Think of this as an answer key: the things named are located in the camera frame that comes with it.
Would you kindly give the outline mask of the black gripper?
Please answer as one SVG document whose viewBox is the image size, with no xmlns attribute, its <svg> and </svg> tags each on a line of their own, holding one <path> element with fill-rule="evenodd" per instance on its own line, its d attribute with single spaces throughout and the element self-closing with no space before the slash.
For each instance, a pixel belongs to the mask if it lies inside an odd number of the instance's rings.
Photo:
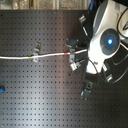
<svg viewBox="0 0 128 128">
<path fill-rule="evenodd" d="M 75 39 L 67 39 L 66 45 L 69 47 L 75 47 L 76 52 L 75 55 L 77 56 L 75 62 L 70 64 L 72 71 L 75 71 L 78 67 L 81 66 L 82 63 L 88 61 L 88 47 L 89 44 L 87 42 L 78 41 Z"/>
</svg>

